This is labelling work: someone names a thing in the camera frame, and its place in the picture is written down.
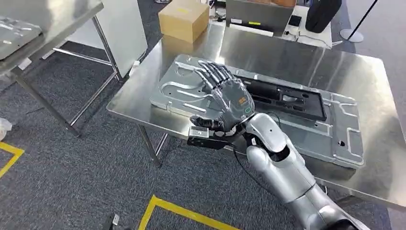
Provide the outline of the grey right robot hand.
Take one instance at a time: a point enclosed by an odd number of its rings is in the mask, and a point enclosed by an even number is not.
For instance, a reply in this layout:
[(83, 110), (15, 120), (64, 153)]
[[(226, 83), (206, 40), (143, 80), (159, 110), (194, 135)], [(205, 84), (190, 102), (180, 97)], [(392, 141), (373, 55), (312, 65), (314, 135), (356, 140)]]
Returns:
[(235, 77), (223, 64), (202, 60), (199, 60), (198, 64), (200, 67), (194, 72), (210, 90), (221, 114), (215, 119), (193, 115), (190, 121), (195, 126), (228, 132), (254, 115), (254, 100), (241, 79)]

